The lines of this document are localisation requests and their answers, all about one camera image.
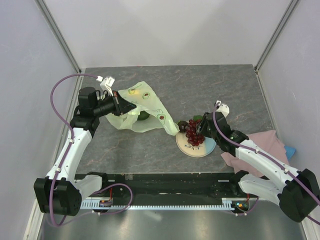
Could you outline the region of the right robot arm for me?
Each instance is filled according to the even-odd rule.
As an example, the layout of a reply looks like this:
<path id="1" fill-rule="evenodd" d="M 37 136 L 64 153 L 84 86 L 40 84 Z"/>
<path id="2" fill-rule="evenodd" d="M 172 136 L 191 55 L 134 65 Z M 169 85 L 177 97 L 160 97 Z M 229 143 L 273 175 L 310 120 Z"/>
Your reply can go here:
<path id="1" fill-rule="evenodd" d="M 196 133 L 213 139 L 222 151 L 262 173 L 260 178 L 241 171 L 239 179 L 229 184 L 233 196 L 246 193 L 263 198 L 279 206 L 297 223 L 308 218 L 320 205 L 320 188 L 312 171 L 298 170 L 262 150 L 247 135 L 232 130 L 221 112 L 206 112 L 196 124 Z"/>

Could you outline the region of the cream ceramic plate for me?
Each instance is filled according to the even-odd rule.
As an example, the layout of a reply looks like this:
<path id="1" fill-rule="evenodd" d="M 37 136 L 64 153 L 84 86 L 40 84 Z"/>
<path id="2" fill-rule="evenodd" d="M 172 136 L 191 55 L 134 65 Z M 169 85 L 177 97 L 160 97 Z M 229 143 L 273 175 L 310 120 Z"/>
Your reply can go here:
<path id="1" fill-rule="evenodd" d="M 216 142 L 209 137 L 199 146 L 192 146 L 188 143 L 186 132 L 179 132 L 175 136 L 175 141 L 178 148 L 186 155 L 194 158 L 202 158 L 209 155 L 216 147 Z"/>

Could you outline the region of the green avocado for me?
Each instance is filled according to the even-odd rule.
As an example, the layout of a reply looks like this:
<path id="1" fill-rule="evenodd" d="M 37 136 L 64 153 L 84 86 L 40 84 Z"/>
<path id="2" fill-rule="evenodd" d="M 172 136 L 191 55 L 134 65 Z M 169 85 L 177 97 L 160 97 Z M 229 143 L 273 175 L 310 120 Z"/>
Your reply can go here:
<path id="1" fill-rule="evenodd" d="M 137 121 L 145 121 L 150 117 L 150 114 L 146 111 L 141 111 L 138 115 Z"/>

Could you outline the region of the aluminium frame post left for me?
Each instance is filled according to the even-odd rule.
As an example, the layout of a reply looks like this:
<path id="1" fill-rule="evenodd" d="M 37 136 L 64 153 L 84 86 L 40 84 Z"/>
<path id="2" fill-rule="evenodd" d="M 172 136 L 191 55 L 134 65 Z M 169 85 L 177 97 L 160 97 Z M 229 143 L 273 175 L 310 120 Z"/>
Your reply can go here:
<path id="1" fill-rule="evenodd" d="M 55 36 L 56 40 L 58 41 L 62 51 L 64 52 L 65 56 L 67 57 L 68 61 L 70 62 L 73 69 L 80 74 L 82 72 L 81 67 L 79 66 L 76 58 L 74 57 L 73 53 L 71 52 L 70 47 L 68 46 L 61 30 L 59 29 L 49 7 L 47 6 L 44 0 L 35 0 L 38 8 L 40 9 L 44 19 L 46 20 L 48 26 L 50 27 L 53 35 Z"/>

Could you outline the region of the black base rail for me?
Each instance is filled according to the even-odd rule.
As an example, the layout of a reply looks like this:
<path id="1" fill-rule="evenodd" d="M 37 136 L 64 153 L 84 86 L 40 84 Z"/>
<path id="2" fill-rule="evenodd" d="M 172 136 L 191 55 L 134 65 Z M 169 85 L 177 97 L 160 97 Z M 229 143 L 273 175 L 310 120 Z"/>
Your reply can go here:
<path id="1" fill-rule="evenodd" d="M 102 189 L 112 184 L 125 184 L 130 187 L 135 198 L 138 195 L 204 196 L 214 199 L 253 198 L 236 186 L 237 175 L 231 172 L 203 173 L 132 173 L 102 174 Z"/>

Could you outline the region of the pink cloth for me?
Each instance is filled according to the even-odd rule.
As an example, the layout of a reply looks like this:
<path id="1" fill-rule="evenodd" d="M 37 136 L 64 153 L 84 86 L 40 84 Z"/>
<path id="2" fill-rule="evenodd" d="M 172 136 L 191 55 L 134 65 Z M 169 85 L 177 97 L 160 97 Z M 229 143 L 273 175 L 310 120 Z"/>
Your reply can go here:
<path id="1" fill-rule="evenodd" d="M 273 157 L 277 158 L 285 164 L 289 164 L 285 145 L 277 138 L 275 130 L 269 130 L 264 132 L 258 132 L 248 135 L 249 139 L 252 140 L 258 147 L 271 154 Z M 253 166 L 249 165 L 245 161 L 232 156 L 231 154 L 224 152 L 221 157 L 225 161 L 226 165 L 232 167 L 234 172 L 246 171 L 258 178 L 264 175 L 255 169 Z"/>

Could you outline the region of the aluminium frame post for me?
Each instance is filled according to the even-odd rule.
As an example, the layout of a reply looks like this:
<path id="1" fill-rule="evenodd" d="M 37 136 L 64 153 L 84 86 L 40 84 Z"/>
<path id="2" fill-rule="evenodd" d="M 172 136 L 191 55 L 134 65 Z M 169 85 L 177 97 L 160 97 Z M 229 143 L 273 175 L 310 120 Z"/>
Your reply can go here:
<path id="1" fill-rule="evenodd" d="M 50 27 L 53 35 L 55 36 L 56 40 L 58 41 L 62 51 L 64 52 L 65 56 L 67 57 L 68 61 L 70 62 L 73 69 L 80 74 L 82 72 L 81 67 L 79 66 L 76 58 L 74 57 L 73 53 L 71 52 L 70 47 L 68 46 L 61 30 L 59 29 L 49 7 L 47 6 L 44 0 L 35 0 L 38 8 L 40 9 L 44 19 L 46 20 L 48 26 Z"/>
<path id="2" fill-rule="evenodd" d="M 259 57 L 256 65 L 254 66 L 254 71 L 256 74 L 259 73 L 259 70 L 262 68 L 264 62 L 266 61 L 268 55 L 272 51 L 274 45 L 276 44 L 278 38 L 280 37 L 281 33 L 285 29 L 287 23 L 289 22 L 292 14 L 294 13 L 295 9 L 297 8 L 300 0 L 290 0 L 288 6 L 286 7 L 282 17 L 280 18 L 276 28 L 274 29 L 269 41 L 267 42 L 261 56 Z"/>

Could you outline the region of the aluminium frame post right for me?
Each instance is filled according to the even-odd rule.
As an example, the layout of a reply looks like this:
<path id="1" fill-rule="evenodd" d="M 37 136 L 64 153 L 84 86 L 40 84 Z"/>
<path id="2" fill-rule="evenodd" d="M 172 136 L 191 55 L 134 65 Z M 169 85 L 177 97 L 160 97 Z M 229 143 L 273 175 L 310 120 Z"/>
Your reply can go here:
<path id="1" fill-rule="evenodd" d="M 300 0 L 290 0 L 288 6 L 286 7 L 282 17 L 280 18 L 276 28 L 274 29 L 269 41 L 267 42 L 261 56 L 259 57 L 256 65 L 254 66 L 254 71 L 256 74 L 259 73 L 259 70 L 262 68 L 264 62 L 266 61 L 268 55 L 272 51 L 274 45 L 276 44 L 278 38 L 280 37 L 281 33 L 285 29 L 287 23 L 289 22 L 292 14 L 294 13 L 295 9 L 297 8 Z"/>

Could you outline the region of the blue object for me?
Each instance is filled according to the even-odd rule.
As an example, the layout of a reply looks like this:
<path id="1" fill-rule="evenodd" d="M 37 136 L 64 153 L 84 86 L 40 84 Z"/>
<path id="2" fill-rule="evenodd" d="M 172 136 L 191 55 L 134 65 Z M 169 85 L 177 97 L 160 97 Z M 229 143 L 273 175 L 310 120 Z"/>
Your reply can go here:
<path id="1" fill-rule="evenodd" d="M 296 149 L 294 147 L 290 147 L 290 146 L 285 145 L 284 149 L 286 151 L 285 154 L 286 154 L 286 157 L 288 160 L 290 160 L 294 156 L 294 154 L 296 153 Z"/>

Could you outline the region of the green avocado print plastic bag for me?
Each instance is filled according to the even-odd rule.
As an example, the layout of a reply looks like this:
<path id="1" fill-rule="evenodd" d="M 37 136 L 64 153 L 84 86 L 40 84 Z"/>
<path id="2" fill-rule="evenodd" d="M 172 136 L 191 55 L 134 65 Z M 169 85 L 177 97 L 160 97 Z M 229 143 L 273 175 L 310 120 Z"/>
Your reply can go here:
<path id="1" fill-rule="evenodd" d="M 134 86 L 118 92 L 125 100 L 135 104 L 136 108 L 121 116 L 115 116 L 112 113 L 106 116 L 109 123 L 116 129 L 132 130 L 136 133 L 164 129 L 171 136 L 175 136 L 179 132 L 178 125 L 174 122 L 160 98 L 145 81 L 138 82 Z M 150 116 L 146 120 L 137 121 L 141 111 L 146 111 Z"/>

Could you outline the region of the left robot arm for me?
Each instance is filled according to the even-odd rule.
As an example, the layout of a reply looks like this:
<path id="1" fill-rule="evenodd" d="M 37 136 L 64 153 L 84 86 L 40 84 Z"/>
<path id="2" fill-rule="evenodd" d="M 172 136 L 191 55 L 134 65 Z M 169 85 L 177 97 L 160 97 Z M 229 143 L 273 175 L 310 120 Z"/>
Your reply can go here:
<path id="1" fill-rule="evenodd" d="M 75 216 L 87 197 L 106 196 L 110 191 L 106 173 L 89 172 L 76 179 L 76 171 L 85 149 L 91 142 L 100 118 L 108 114 L 121 117 L 137 106 L 114 91 L 99 98 L 93 87 L 80 89 L 78 106 L 67 124 L 69 131 L 63 149 L 44 178 L 37 178 L 33 188 L 40 211 L 44 214 Z"/>

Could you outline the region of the red grape bunch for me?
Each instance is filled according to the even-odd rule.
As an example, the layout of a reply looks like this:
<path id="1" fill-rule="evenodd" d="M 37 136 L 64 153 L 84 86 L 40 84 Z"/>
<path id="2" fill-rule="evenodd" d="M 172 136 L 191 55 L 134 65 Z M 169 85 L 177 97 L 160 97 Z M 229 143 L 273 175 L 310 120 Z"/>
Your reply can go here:
<path id="1" fill-rule="evenodd" d="M 194 147 L 199 146 L 205 141 L 205 137 L 202 134 L 197 133 L 197 124 L 199 122 L 199 120 L 194 121 L 190 119 L 185 127 L 187 142 Z"/>

